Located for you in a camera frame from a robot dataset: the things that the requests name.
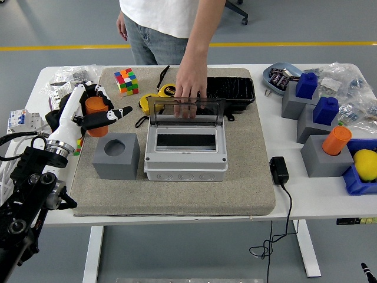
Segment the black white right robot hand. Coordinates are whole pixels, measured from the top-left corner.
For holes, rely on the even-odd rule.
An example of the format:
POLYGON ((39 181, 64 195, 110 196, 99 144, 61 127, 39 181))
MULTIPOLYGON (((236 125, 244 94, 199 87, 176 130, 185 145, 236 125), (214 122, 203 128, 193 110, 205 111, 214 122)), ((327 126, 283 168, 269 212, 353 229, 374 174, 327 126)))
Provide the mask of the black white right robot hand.
POLYGON ((364 262, 361 263, 361 267, 363 269, 363 272, 364 272, 368 282, 369 283, 377 283, 376 277, 374 277, 374 275, 371 273, 370 269, 368 268, 368 266, 364 262))

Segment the person's left hand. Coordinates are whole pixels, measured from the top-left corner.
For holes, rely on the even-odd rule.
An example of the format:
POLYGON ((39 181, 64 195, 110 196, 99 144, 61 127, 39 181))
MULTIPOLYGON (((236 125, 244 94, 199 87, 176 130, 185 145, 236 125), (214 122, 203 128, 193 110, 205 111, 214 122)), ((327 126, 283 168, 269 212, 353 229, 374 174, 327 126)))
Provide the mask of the person's left hand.
POLYGON ((185 55, 176 75, 174 98, 181 103, 207 97, 207 61, 205 58, 191 58, 185 55))

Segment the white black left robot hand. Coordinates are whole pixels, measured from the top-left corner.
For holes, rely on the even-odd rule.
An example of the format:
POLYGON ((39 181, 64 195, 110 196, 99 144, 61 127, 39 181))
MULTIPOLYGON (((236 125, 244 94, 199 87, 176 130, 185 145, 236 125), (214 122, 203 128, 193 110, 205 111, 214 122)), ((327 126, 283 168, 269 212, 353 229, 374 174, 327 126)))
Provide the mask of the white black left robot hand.
POLYGON ((99 84, 79 83, 60 111, 58 127, 49 135, 46 150, 49 152, 61 151, 63 154, 69 155, 75 151, 77 140, 87 130, 109 126, 125 117, 132 110, 131 106, 115 109, 104 87, 99 84), (92 97, 99 98, 108 107, 108 110, 88 114, 85 102, 92 97))

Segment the person's right hand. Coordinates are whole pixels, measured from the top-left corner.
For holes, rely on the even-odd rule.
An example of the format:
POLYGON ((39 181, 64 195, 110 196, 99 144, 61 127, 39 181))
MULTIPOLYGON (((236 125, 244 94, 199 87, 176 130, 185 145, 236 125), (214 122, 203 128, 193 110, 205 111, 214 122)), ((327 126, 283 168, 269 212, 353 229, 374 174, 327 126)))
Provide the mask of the person's right hand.
POLYGON ((128 41, 128 35, 126 26, 124 23, 124 14, 120 11, 118 18, 116 20, 116 27, 119 35, 122 37, 124 41, 128 41))

